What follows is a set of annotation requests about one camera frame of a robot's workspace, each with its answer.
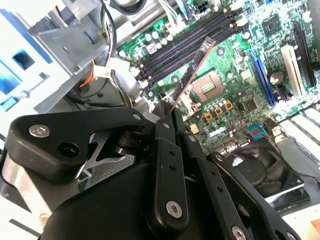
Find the black ram slot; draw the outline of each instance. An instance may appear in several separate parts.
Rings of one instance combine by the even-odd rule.
[[[201,36],[207,36],[213,30],[215,31],[218,28],[217,26],[224,23],[225,20],[235,18],[241,12],[241,9],[238,11],[228,10],[227,12],[223,12],[221,10],[209,19],[197,25],[196,28],[193,28],[191,31],[186,32],[178,39],[175,39],[161,51],[158,51],[150,56],[148,59],[143,61],[142,64],[146,69],[149,69],[152,66],[157,66],[159,61],[163,62],[163,60],[170,59],[176,54],[176,52],[182,52],[188,48],[188,46],[190,46],[190,44],[193,42],[192,39],[199,39]]]
[[[301,24],[297,21],[294,23],[294,38],[295,42],[298,45],[298,52],[301,56],[301,65],[304,73],[304,79],[309,88],[312,88],[317,85],[314,72],[312,70],[311,57],[308,50],[308,44],[306,36],[302,31]]]
[[[198,32],[200,31],[203,27],[206,27],[207,25],[210,25],[210,23],[212,22],[212,20],[218,18],[220,15],[224,15],[223,11],[220,10],[219,12],[217,12],[215,15],[208,17],[207,19],[205,19],[203,22],[201,22],[196,28],[191,29],[191,31],[187,31],[185,32],[183,35],[181,35],[180,37],[176,38],[173,40],[173,42],[170,42],[168,45],[166,45],[164,48],[161,49],[161,51],[152,54],[151,56],[149,56],[147,59],[145,59],[144,61],[142,61],[143,65],[148,64],[148,62],[152,62],[153,60],[155,60],[156,58],[158,58],[159,56],[163,56],[163,55],[167,55],[168,53],[170,53],[170,51],[172,50],[172,48],[179,44],[179,42],[183,41],[183,40],[187,40],[194,32]]]
[[[149,64],[145,65],[144,67],[150,72],[154,71],[154,69],[159,68],[165,62],[169,62],[171,59],[174,59],[174,58],[179,58],[181,53],[185,52],[190,47],[192,47],[194,45],[200,46],[201,43],[206,38],[206,36],[212,35],[213,33],[218,32],[220,30],[219,28],[222,28],[222,25],[229,27],[229,25],[233,22],[234,22],[233,19],[227,19],[227,20],[223,19],[221,21],[217,21],[217,22],[212,23],[212,25],[209,25],[206,28],[204,28],[201,31],[201,33],[193,35],[189,39],[187,39],[187,42],[185,43],[185,45],[183,45],[179,48],[174,47],[172,49],[172,52],[170,52],[169,56],[167,55],[167,56],[156,58],[155,60],[153,60],[152,62],[149,62]]]
[[[223,29],[222,31],[211,35],[210,37],[216,41],[216,44],[222,43],[224,40],[231,37],[235,32],[238,32],[239,30],[236,30],[234,28],[229,29]],[[181,68],[183,65],[190,62],[197,50],[199,49],[200,45],[194,46],[192,49],[188,50],[186,53],[184,53],[182,56],[173,59],[172,61],[168,62],[165,66],[162,66],[161,69],[153,72],[150,74],[151,79],[149,80],[152,84],[157,83],[158,81],[162,80],[166,76],[172,74],[179,68]]]

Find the green circuit board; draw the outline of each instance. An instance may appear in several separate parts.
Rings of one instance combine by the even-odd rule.
[[[229,6],[235,1],[219,2],[222,6]],[[185,97],[178,104],[184,115],[185,125],[199,139],[206,152],[213,150],[231,151],[250,138],[246,131],[247,126],[263,123],[267,118],[279,122],[296,114],[300,109],[319,101],[319,84],[312,88],[308,88],[304,84],[306,91],[304,96],[293,96],[290,100],[281,101],[271,108],[268,105],[266,94],[250,56],[250,51],[254,51],[256,56],[261,58],[266,73],[283,72],[283,84],[289,92],[292,92],[281,47],[294,44],[292,37],[293,21],[298,21],[301,24],[311,61],[319,61],[312,22],[308,18],[308,1],[246,0],[242,7],[242,17],[247,19],[249,25],[247,31],[249,38],[248,33],[242,32],[214,47],[193,81],[196,83],[199,79],[208,75],[214,78],[218,77],[218,80],[223,84],[222,93],[207,101],[200,101],[195,85],[193,85],[188,90],[188,97]],[[198,19],[205,18],[210,14],[214,13],[204,12]],[[275,32],[267,34],[264,26],[270,19],[272,21],[276,19],[278,25]],[[159,26],[164,26],[165,23],[166,18],[157,22],[146,33],[158,31],[160,37],[162,37],[165,30]],[[181,31],[192,31],[190,28],[196,24],[197,22],[183,27]],[[145,54],[142,50],[143,44],[141,43],[144,37],[145,33],[120,48],[125,52],[123,59],[130,61],[132,64],[139,64],[141,59],[148,57],[148,54]],[[298,62],[298,65],[301,77],[304,79],[301,63]],[[156,105],[160,99],[170,97],[177,85],[177,79],[181,79],[187,67],[187,65],[181,67],[153,86],[151,90],[155,97],[152,105]],[[315,76],[318,81],[319,76],[316,72]],[[198,104],[197,106],[192,104],[191,111],[188,101],[192,102],[192,100]],[[238,106],[243,103],[246,103],[250,109],[246,111],[239,109]]]

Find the blue pcie slot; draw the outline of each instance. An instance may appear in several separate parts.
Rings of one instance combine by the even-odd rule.
[[[264,94],[266,96],[266,99],[268,101],[268,104],[272,108],[274,108],[276,106],[277,101],[276,101],[276,98],[272,92],[272,88],[270,86],[270,83],[268,81],[268,77],[265,72],[264,64],[262,63],[260,57],[255,57],[255,56],[253,56],[252,62],[254,64],[254,68],[255,68],[256,72],[258,73],[258,77],[259,77],[259,80],[262,84],[262,88],[263,88]]]

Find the integrated circuit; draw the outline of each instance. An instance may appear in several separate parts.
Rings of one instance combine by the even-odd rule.
[[[255,5],[256,5],[257,7],[261,7],[263,4],[264,4],[264,0],[257,0],[257,1],[255,2]]]
[[[225,86],[215,71],[209,72],[193,84],[193,89],[202,103],[211,100],[225,91]]]
[[[256,102],[253,98],[245,101],[244,105],[248,112],[251,112],[257,108]]]
[[[262,23],[265,36],[268,38],[281,30],[281,23],[278,14],[273,15]]]
[[[248,7],[246,10],[244,10],[245,15],[250,15],[253,11],[251,7]]]

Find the black expansion slot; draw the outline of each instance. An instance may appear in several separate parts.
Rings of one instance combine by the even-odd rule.
[[[219,32],[215,32],[214,34],[210,35],[209,37],[211,37],[213,40],[215,40],[216,44],[218,45],[218,44],[222,43],[224,40],[231,37],[232,35],[243,31],[247,27],[248,27],[247,25],[241,26],[241,27],[237,27],[237,26],[232,27],[232,28],[229,27],[228,29],[222,29]],[[193,46],[192,49],[189,49],[184,54],[182,54],[180,57],[173,59],[172,61],[168,62],[165,66],[163,66],[161,69],[150,74],[151,79],[149,80],[149,82],[153,85],[153,84],[157,83],[158,81],[162,80],[163,78],[165,78],[166,76],[172,74],[173,72],[175,72],[176,70],[181,68],[183,65],[190,62],[193,59],[197,50],[199,49],[200,45]]]
[[[208,31],[212,32],[215,26],[220,25],[221,22],[224,22],[227,19],[232,19],[238,16],[241,12],[242,9],[232,12],[230,10],[227,10],[226,12],[220,10],[219,12],[215,13],[214,15],[198,24],[195,28],[192,28],[190,31],[175,39],[173,42],[165,46],[161,51],[156,52],[146,60],[142,61],[142,64],[147,70],[152,66],[157,66],[156,62],[170,59],[171,57],[173,57],[173,55],[175,55],[176,52],[183,51],[184,49],[186,49],[186,46],[190,46],[190,43],[192,43],[191,39],[197,39],[200,36],[206,34],[208,35]]]
[[[302,31],[300,22],[295,21],[294,25],[294,39],[298,45],[298,52],[301,56],[301,65],[304,73],[304,79],[309,88],[312,88],[317,85],[317,81],[312,70],[312,62],[309,54],[307,39]]]

